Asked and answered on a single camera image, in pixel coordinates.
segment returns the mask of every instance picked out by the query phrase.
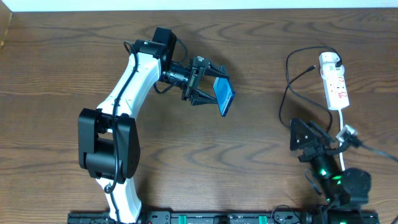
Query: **power strip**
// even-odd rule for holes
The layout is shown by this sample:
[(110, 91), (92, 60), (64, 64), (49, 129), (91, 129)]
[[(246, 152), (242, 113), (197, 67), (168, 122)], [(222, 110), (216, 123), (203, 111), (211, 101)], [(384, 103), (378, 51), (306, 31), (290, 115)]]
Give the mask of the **power strip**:
[(321, 77), (329, 110), (341, 110), (349, 106), (344, 65), (336, 68), (336, 62), (339, 60), (339, 56), (334, 52), (324, 52), (319, 56)]

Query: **white power strip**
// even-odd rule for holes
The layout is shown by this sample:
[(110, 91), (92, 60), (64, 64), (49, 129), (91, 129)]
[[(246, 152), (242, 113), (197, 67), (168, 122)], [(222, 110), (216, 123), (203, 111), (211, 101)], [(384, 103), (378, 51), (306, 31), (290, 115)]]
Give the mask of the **white power strip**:
[[(348, 92), (344, 79), (344, 65), (336, 67), (340, 60), (334, 52), (324, 52), (319, 56), (319, 64), (323, 86), (325, 87), (326, 101), (329, 110), (337, 110), (340, 117), (340, 130), (343, 129), (343, 108), (349, 106)], [(341, 169), (345, 170), (343, 153), (339, 154)]]

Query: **white wall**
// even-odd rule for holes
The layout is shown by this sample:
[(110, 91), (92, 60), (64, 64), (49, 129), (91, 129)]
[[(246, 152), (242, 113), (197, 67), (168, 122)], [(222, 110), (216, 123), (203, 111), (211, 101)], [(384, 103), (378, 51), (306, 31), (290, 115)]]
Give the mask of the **white wall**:
[(398, 7), (398, 0), (2, 0), (13, 12)]

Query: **black wire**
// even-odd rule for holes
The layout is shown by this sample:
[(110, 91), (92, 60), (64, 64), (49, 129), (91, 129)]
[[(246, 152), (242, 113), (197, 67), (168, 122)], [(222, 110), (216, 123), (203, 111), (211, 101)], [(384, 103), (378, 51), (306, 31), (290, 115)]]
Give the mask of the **black wire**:
[[(294, 81), (296, 81), (296, 79), (300, 78), (302, 75), (306, 74), (307, 72), (312, 71), (314, 68), (315, 68), (315, 65), (312, 65), (311, 67), (307, 68), (306, 71), (302, 72), (300, 75), (297, 75), (297, 77), (295, 77), (295, 78), (290, 82), (290, 84), (292, 84)], [(284, 93), (284, 97), (282, 98), (282, 102), (280, 103), (280, 107), (279, 107), (279, 121), (280, 121), (286, 128), (290, 129), (290, 126), (287, 125), (287, 124), (285, 124), (284, 121), (282, 120), (282, 117), (281, 117), (282, 107), (283, 107), (283, 105), (284, 105), (284, 101), (285, 101), (286, 93), (287, 93), (287, 90), (288, 90), (288, 89), (289, 89), (289, 86), (286, 86), (285, 93)]]
[[(118, 96), (116, 97), (116, 99), (114, 100), (114, 105), (113, 105), (113, 112), (112, 112), (112, 136), (113, 136), (113, 144), (114, 144), (114, 160), (115, 160), (115, 171), (114, 171), (114, 180), (112, 185), (108, 184), (107, 186), (105, 186), (104, 191), (106, 194), (111, 194), (111, 198), (113, 198), (113, 190), (116, 187), (116, 184), (118, 183), (118, 176), (119, 176), (119, 148), (118, 148), (118, 137), (116, 135), (116, 109), (119, 106), (119, 101), (120, 98), (123, 94), (123, 92), (125, 91), (125, 89), (127, 88), (128, 84), (130, 83), (132, 77), (134, 76), (135, 72), (137, 71), (137, 66), (138, 66), (138, 56), (137, 56), (137, 52), (134, 49), (134, 47), (130, 44), (130, 42), (125, 41), (123, 42), (124, 48), (126, 48), (126, 50), (129, 52), (129, 55), (133, 54), (134, 55), (134, 60), (135, 60), (135, 65), (134, 68), (132, 69), (132, 72), (129, 76), (129, 78), (127, 79), (127, 81), (125, 82), (125, 84), (123, 85), (123, 87), (120, 89), (120, 92), (118, 93)], [(114, 199), (112, 201), (113, 206), (115, 207), (117, 214), (116, 216), (119, 217), (119, 210), (116, 206), (116, 203), (114, 203)]]
[(175, 83), (169, 85), (169, 86), (166, 87), (163, 91), (159, 91), (159, 90), (157, 89), (157, 87), (156, 87), (156, 83), (154, 83), (154, 89), (155, 89), (155, 91), (156, 91), (158, 94), (163, 94), (163, 93), (169, 91), (174, 85), (175, 85)]
[(313, 173), (312, 169), (306, 168), (304, 170), (304, 176), (305, 178), (307, 178), (307, 180), (310, 182), (310, 184), (312, 185), (313, 189), (317, 192), (318, 195), (321, 195), (322, 193), (320, 192), (320, 190), (318, 189), (317, 185), (307, 176), (307, 170), (310, 170), (312, 173), (312, 177), (315, 179), (315, 174)]
[(180, 39), (177, 38), (177, 42), (180, 43), (181, 46), (184, 48), (185, 56), (184, 56), (184, 58), (183, 58), (181, 61), (179, 61), (179, 63), (184, 63), (184, 61), (185, 61), (185, 60), (187, 59), (187, 57), (188, 57), (188, 49), (187, 49), (187, 46), (185, 46), (185, 44), (184, 44)]
[(120, 223), (119, 208), (118, 208), (118, 205), (116, 205), (116, 201), (115, 201), (115, 199), (114, 199), (113, 192), (111, 193), (111, 201), (112, 201), (113, 207), (114, 207), (114, 209), (115, 209), (116, 221), (117, 221), (117, 223)]
[(367, 145), (365, 145), (365, 144), (362, 144), (361, 146), (362, 146), (363, 148), (365, 148), (365, 149), (371, 151), (371, 152), (375, 152), (375, 153), (379, 154), (380, 156), (384, 156), (384, 157), (387, 157), (387, 158), (389, 158), (389, 159), (392, 159), (392, 160), (395, 161), (395, 162), (398, 162), (398, 159), (397, 159), (396, 157), (394, 157), (393, 155), (391, 155), (391, 154), (389, 154), (389, 153), (387, 153), (387, 152), (380, 151), (380, 150), (378, 150), (378, 149), (375, 149), (375, 148), (373, 148), (373, 147), (367, 146)]
[(292, 213), (298, 218), (299, 221), (301, 221), (301, 218), (294, 212), (293, 208), (290, 208), (290, 207), (287, 206), (287, 205), (278, 205), (278, 206), (276, 206), (276, 208), (274, 208), (273, 211), (271, 212), (271, 218), (274, 219), (275, 222), (277, 222), (278, 224), (281, 224), (279, 221), (277, 221), (277, 220), (273, 217), (273, 214), (274, 214), (275, 210), (277, 210), (278, 208), (280, 208), (280, 207), (282, 207), (282, 206), (285, 206), (285, 207), (291, 209)]
[(304, 97), (304, 96), (302, 96), (302, 95), (299, 95), (298, 93), (296, 93), (295, 91), (293, 91), (292, 87), (290, 86), (290, 81), (289, 81), (289, 58), (290, 58), (290, 56), (291, 56), (292, 54), (296, 53), (296, 52), (300, 52), (300, 51), (303, 51), (303, 50), (310, 50), (310, 49), (330, 49), (330, 50), (334, 51), (334, 53), (336, 53), (337, 56), (340, 58), (340, 60), (336, 63), (336, 67), (340, 67), (341, 64), (343, 63), (343, 60), (341, 59), (340, 55), (338, 54), (338, 52), (337, 52), (333, 47), (329, 47), (329, 46), (314, 46), (314, 47), (305, 47), (305, 48), (302, 48), (302, 49), (294, 50), (294, 51), (293, 51), (292, 53), (290, 53), (290, 54), (287, 56), (287, 58), (286, 58), (286, 82), (287, 82), (288, 88), (291, 90), (291, 92), (292, 92), (293, 94), (295, 94), (296, 96), (300, 97), (300, 98), (303, 99), (303, 100), (307, 100), (308, 102), (312, 103), (313, 105), (315, 105), (315, 106), (317, 106), (317, 107), (319, 107), (319, 108), (325, 110), (326, 112), (328, 112), (329, 117), (330, 117), (330, 122), (329, 122), (329, 125), (328, 125), (326, 131), (329, 132), (329, 130), (330, 130), (330, 128), (331, 128), (331, 124), (332, 124), (332, 122), (333, 122), (333, 117), (332, 117), (330, 111), (329, 111), (327, 108), (325, 108), (324, 106), (319, 105), (318, 103), (316, 103), (316, 102), (314, 102), (314, 101), (312, 101), (312, 100), (309, 100), (308, 98), (306, 98), (306, 97)]

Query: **wood grain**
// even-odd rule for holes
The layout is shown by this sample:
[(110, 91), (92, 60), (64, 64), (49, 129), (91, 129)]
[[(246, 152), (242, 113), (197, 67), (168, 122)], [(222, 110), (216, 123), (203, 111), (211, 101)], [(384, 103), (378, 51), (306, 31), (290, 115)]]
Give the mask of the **wood grain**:
[[(397, 9), (15, 13), (0, 51), (0, 223), (65, 223), (71, 211), (108, 205), (78, 165), (77, 117), (113, 89), (127, 64), (123, 40), (151, 39), (157, 26), (184, 41), (189, 56), (225, 64), (236, 98), (225, 118), (192, 107), (180, 90), (150, 91), (138, 119), (139, 198), (174, 210), (270, 210), (324, 203), (289, 151), (277, 112), (286, 56), (311, 45), (338, 49), (351, 106), (345, 121), (367, 144), (398, 156)], [(291, 74), (318, 64), (321, 50), (291, 58)], [(178, 45), (175, 58), (181, 58)], [(202, 88), (211, 91), (211, 79)], [(294, 84), (325, 103), (317, 71)], [(338, 131), (334, 114), (332, 133)], [(327, 114), (291, 94), (283, 110), (326, 126)], [(367, 209), (382, 223), (398, 211), (397, 164), (350, 149), (346, 166), (372, 175)]]

